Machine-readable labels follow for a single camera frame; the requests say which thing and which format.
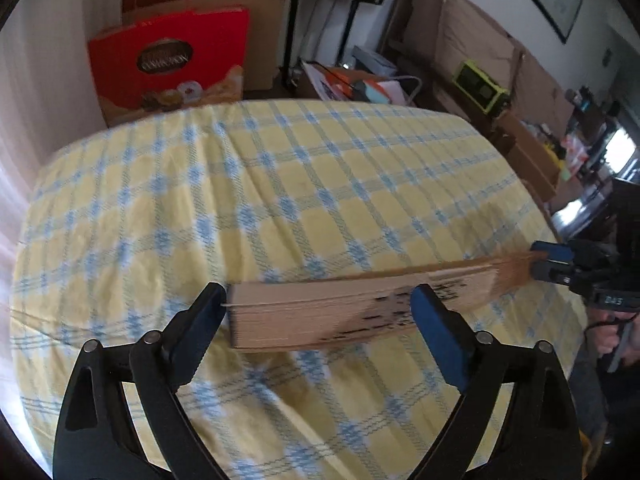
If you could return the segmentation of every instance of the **oval logo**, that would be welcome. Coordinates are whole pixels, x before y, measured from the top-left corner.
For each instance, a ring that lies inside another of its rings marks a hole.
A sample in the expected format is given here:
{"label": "oval logo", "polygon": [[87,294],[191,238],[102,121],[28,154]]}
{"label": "oval logo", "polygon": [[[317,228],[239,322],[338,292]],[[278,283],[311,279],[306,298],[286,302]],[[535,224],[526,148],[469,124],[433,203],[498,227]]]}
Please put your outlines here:
{"label": "oval logo", "polygon": [[186,41],[161,40],[150,44],[138,56],[138,69],[145,74],[166,74],[183,68],[193,57]]}

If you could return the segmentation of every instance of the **speaker stand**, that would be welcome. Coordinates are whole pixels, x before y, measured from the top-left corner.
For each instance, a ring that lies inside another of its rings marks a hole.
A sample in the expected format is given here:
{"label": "speaker stand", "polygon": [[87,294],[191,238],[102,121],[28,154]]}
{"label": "speaker stand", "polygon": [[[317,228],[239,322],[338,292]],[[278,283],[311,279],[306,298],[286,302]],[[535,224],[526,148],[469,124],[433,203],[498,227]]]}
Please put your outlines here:
{"label": "speaker stand", "polygon": [[335,59],[335,65],[342,65],[342,58],[344,57],[344,49],[347,47],[347,41],[349,41],[349,35],[351,34],[351,27],[353,27],[353,20],[356,19],[356,13],[360,2],[351,0],[351,7],[349,8],[349,17],[347,18],[347,25],[344,27],[342,34],[342,40],[340,41],[340,49],[338,49],[338,57]]}
{"label": "speaker stand", "polygon": [[291,54],[293,52],[293,39],[296,32],[296,19],[298,18],[298,6],[300,0],[291,0],[289,10],[289,26],[287,27],[287,44],[284,49],[284,63],[282,65],[282,86],[289,89],[289,70],[291,67]]}

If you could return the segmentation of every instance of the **window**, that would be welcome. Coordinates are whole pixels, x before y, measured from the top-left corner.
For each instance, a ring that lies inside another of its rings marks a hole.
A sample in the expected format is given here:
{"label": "window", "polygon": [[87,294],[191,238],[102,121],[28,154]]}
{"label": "window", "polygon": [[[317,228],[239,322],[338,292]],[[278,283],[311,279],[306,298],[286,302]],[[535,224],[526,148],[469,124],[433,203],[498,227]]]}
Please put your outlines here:
{"label": "window", "polygon": [[631,137],[626,134],[624,128],[620,128],[607,144],[604,159],[611,171],[617,175],[624,169],[635,150],[636,145],[631,140]]}

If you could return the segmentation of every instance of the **tablecloth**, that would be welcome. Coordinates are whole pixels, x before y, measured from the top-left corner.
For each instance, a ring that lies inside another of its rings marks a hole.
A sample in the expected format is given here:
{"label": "tablecloth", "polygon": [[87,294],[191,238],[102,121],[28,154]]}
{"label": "tablecloth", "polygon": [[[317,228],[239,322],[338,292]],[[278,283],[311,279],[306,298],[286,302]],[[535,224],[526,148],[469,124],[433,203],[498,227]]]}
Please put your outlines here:
{"label": "tablecloth", "polygon": [[[505,160],[460,118],[416,108],[246,102],[157,116],[60,151],[22,231],[12,351],[51,459],[82,343],[162,329],[208,282],[294,282],[527,250],[552,241]],[[569,370],[584,313],[533,283],[467,317]],[[134,388],[134,423],[163,464]],[[232,478],[404,478],[458,398],[419,334],[239,354],[216,335],[178,397]],[[500,397],[475,459],[490,454]]]}

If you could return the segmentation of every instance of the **sofa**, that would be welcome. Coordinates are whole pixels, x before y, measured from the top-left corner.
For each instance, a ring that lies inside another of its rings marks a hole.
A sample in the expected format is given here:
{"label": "sofa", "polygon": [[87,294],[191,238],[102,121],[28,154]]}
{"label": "sofa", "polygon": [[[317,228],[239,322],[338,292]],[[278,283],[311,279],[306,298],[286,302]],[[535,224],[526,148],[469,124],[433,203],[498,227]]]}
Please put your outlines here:
{"label": "sofa", "polygon": [[[378,52],[424,81],[418,106],[460,115],[488,138],[496,128],[515,137],[513,149],[503,155],[544,202],[553,198],[559,170],[542,145],[532,148],[520,121],[545,123],[561,139],[574,106],[535,56],[484,10],[469,0],[395,0]],[[489,120],[452,84],[466,59],[510,91],[507,118]]]}

